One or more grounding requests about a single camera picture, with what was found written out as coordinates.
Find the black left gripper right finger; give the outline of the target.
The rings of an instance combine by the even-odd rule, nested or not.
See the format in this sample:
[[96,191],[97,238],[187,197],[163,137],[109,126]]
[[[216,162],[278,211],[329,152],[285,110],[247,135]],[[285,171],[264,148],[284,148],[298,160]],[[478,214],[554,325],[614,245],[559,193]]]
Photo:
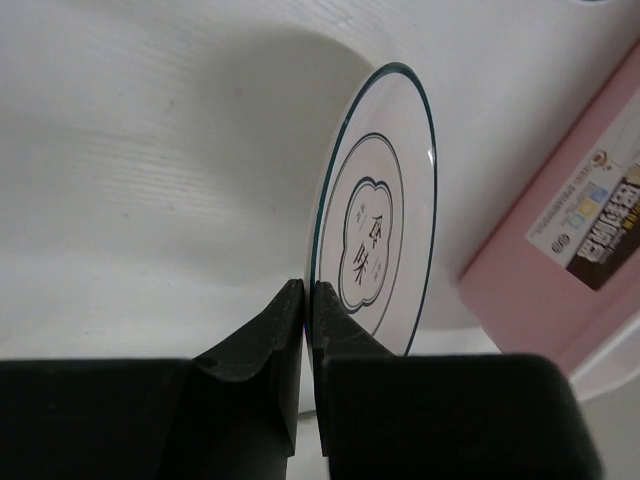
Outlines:
[[334,479],[601,479],[567,378],[530,354],[398,356],[334,288],[311,295],[321,446]]

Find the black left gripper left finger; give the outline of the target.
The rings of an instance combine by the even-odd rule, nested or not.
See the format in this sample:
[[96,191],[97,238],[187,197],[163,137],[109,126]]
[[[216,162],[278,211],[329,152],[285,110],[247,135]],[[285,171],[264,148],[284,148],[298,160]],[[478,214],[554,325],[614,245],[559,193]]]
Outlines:
[[192,359],[1,365],[5,479],[282,479],[295,450],[304,287]]

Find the pink plastic dish rack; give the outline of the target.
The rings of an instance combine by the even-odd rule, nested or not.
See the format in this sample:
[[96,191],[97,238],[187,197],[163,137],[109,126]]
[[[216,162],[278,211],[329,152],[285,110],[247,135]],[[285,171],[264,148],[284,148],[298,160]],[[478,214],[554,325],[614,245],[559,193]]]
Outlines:
[[504,353],[555,362],[577,397],[639,373],[639,51],[632,48],[466,268]]

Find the white plate with characters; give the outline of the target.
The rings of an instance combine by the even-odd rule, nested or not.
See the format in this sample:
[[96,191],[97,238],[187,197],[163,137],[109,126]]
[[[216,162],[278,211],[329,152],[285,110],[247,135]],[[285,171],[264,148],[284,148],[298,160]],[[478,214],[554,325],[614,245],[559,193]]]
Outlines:
[[390,62],[357,88],[332,136],[312,206],[307,297],[329,283],[348,317],[409,353],[435,248],[436,132],[419,76]]

